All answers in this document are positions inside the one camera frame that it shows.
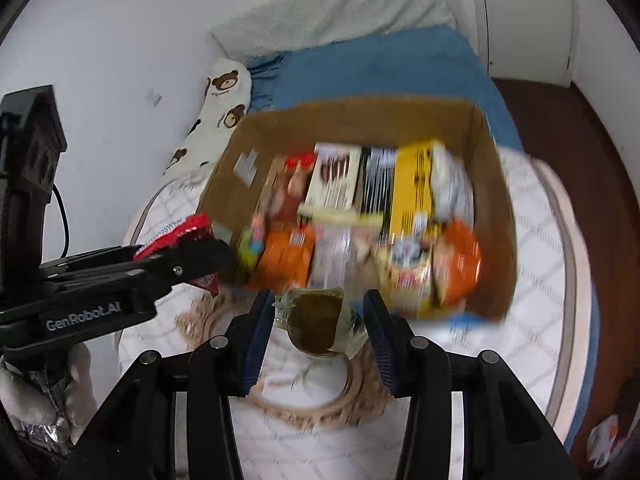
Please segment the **small red triangular pack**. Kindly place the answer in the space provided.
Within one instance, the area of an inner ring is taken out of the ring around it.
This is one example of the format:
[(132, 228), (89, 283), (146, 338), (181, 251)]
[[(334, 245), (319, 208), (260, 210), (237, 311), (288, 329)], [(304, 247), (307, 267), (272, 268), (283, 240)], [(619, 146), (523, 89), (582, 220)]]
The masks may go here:
[(229, 247), (218, 240), (206, 214), (191, 214), (169, 223), (140, 246), (134, 261), (167, 256), (177, 278), (217, 296), (217, 271), (227, 262), (228, 253)]

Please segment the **orange snack pack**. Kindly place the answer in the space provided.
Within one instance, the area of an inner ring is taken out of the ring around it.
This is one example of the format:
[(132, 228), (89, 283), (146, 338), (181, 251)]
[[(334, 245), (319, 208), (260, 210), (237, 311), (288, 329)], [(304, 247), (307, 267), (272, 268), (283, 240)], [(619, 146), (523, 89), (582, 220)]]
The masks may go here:
[(276, 295), (282, 295), (291, 288), (304, 288), (308, 282), (315, 241), (311, 226), (270, 231), (248, 286), (270, 289)]
[(476, 289), (482, 261), (473, 231), (462, 220), (451, 219), (433, 248), (433, 276), (441, 306), (457, 306)]

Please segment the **brown round pastry pack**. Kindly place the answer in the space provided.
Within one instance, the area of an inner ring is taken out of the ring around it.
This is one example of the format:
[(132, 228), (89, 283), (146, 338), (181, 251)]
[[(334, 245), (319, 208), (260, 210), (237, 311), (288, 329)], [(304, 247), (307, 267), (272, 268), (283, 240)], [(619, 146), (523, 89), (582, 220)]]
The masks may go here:
[(292, 288), (274, 306), (274, 324), (310, 358), (351, 360), (369, 338), (363, 316), (347, 302), (341, 288)]

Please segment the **pale yellow bread pack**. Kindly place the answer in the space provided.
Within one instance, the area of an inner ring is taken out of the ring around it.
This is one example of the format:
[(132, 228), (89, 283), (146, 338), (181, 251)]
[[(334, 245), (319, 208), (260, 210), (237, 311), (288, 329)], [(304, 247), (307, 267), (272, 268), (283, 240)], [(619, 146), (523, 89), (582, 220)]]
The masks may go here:
[(301, 206), (299, 215), (314, 230), (314, 255), (307, 286), (345, 288), (367, 260), (383, 229), (382, 214)]

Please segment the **red crown snack pack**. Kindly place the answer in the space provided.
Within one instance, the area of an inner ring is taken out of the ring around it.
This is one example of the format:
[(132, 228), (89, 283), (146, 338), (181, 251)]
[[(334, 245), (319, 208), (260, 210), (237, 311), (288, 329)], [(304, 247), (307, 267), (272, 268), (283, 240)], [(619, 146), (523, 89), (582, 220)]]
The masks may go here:
[(316, 159), (313, 152), (273, 159), (256, 207), (269, 229), (296, 226), (298, 207), (306, 198)]

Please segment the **black yellow biscuit pack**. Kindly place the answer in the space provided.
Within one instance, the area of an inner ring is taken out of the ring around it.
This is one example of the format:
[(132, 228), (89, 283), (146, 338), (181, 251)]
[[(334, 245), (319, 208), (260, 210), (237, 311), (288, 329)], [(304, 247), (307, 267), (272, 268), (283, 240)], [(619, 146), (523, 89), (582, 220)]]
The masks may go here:
[(434, 223), (431, 191), (435, 140), (400, 148), (367, 148), (360, 214), (382, 214), (382, 234), (413, 233)]

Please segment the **cream Franzzi cookie pack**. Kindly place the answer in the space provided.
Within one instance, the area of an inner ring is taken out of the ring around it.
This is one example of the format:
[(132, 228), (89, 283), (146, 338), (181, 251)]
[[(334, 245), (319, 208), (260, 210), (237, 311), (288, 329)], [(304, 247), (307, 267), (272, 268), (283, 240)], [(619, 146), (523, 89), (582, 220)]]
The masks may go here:
[(357, 145), (317, 143), (317, 155), (305, 206), (347, 210), (354, 203), (362, 148)]

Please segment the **yellow panda snack pack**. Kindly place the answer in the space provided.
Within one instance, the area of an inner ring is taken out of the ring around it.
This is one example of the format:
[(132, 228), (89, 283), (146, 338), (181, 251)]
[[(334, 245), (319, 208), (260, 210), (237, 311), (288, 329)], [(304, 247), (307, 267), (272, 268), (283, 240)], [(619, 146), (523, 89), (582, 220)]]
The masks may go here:
[(427, 318), (435, 299), (433, 249), (442, 232), (427, 223), (413, 233), (381, 235), (372, 247), (378, 291), (388, 310), (404, 318)]

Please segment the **fruit candy clear bag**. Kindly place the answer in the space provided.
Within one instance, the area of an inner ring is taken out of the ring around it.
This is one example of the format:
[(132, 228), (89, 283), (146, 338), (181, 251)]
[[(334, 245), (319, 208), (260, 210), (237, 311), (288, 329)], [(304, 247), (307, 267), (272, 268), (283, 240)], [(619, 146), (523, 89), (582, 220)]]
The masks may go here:
[(264, 214), (254, 214), (250, 226), (243, 231), (238, 246), (238, 256), (242, 267), (252, 273), (262, 256), (267, 235), (267, 221)]

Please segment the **silver clear snack pack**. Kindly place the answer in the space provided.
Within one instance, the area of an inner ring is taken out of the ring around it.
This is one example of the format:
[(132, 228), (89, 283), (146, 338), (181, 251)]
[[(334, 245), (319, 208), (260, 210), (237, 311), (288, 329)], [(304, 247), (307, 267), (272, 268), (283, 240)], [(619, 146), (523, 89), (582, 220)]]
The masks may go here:
[(460, 160), (436, 142), (432, 147), (431, 191), (433, 219), (448, 222), (461, 220), (474, 226), (474, 194), (471, 182)]

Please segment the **bear print long pillow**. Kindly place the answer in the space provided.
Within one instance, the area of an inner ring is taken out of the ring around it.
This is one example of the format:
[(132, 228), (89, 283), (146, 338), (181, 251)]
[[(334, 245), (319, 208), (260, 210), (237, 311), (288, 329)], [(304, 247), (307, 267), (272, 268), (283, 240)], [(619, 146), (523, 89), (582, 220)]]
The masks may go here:
[(207, 77), (203, 106), (163, 172), (169, 182), (198, 168), (214, 166), (250, 108), (252, 77), (238, 62), (221, 58)]

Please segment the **blue bed sheet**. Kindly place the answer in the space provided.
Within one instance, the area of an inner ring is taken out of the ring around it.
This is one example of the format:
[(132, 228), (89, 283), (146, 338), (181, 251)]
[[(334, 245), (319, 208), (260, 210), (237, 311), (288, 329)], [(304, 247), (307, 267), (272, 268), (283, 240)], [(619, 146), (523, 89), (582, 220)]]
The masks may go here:
[(473, 101), (498, 145), (518, 241), (518, 284), (506, 319), (464, 314), (416, 324), (442, 348), (500, 353), (565, 445), (584, 420), (600, 313), (586, 243), (558, 175), (523, 148), (506, 103), (460, 32), (446, 26), (263, 56), (248, 66), (255, 112), (348, 96), (446, 96)]

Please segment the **white door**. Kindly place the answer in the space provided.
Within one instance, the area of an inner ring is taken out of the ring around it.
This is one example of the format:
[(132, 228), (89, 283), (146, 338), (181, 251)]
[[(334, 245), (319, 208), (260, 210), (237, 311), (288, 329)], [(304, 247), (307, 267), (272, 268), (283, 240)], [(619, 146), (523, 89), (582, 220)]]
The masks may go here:
[(475, 0), (480, 58), (492, 78), (566, 87), (574, 0)]

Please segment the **grey white pillow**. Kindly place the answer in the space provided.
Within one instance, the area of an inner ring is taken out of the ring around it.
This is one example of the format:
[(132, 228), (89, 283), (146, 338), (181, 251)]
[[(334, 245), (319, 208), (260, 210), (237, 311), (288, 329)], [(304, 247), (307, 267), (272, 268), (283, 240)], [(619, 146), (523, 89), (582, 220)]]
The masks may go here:
[(372, 35), (444, 25), (466, 32), (460, 0), (268, 0), (218, 24), (212, 36), (246, 63)]

